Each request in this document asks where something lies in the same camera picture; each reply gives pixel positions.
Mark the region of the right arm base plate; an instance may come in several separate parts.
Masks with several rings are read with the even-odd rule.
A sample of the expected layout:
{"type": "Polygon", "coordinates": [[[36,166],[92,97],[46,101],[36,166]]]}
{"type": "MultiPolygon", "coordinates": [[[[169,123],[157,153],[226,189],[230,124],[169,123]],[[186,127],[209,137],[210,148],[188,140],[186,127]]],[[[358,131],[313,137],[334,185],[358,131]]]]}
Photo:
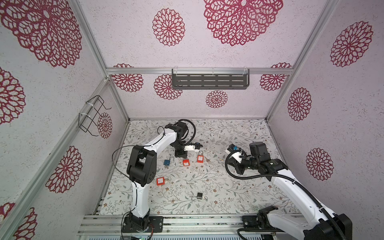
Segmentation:
{"type": "Polygon", "coordinates": [[[257,215],[245,215],[242,216],[243,227],[249,230],[269,230],[268,224],[263,219],[257,215]]]}

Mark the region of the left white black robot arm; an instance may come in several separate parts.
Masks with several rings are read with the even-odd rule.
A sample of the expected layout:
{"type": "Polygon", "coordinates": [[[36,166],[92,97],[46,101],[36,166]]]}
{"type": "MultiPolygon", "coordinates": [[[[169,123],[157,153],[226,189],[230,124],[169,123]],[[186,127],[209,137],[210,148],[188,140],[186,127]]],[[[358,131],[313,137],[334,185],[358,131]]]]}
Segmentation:
{"type": "Polygon", "coordinates": [[[168,146],[175,149],[176,158],[186,158],[187,151],[184,135],[189,131],[184,120],[164,127],[161,134],[144,146],[133,147],[127,174],[133,187],[132,210],[128,214],[128,220],[142,229],[149,223],[149,184],[155,179],[157,172],[157,156],[168,146]]]}

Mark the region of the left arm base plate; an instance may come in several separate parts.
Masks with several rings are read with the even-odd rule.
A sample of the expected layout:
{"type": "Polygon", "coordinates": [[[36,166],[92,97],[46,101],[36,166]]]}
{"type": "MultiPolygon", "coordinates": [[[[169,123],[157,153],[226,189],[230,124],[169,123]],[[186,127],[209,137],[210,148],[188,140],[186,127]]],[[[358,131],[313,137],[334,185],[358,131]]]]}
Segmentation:
{"type": "Polygon", "coordinates": [[[164,217],[145,217],[143,219],[135,216],[125,217],[122,225],[122,233],[161,233],[163,231],[164,217]]]}

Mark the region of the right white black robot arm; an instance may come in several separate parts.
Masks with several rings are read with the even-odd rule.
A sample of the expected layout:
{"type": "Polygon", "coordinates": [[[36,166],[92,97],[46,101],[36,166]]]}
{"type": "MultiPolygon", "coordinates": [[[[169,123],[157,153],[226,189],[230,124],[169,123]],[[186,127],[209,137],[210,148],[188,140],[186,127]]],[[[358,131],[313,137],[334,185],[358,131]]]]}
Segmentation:
{"type": "Polygon", "coordinates": [[[351,240],[353,223],[345,214],[336,214],[323,205],[279,159],[272,159],[262,142],[250,144],[251,153],[231,144],[226,149],[225,169],[237,180],[266,178],[282,190],[299,209],[298,214],[281,213],[276,206],[265,207],[256,215],[243,216],[242,232],[262,234],[271,240],[273,233],[286,233],[296,240],[351,240]]]}

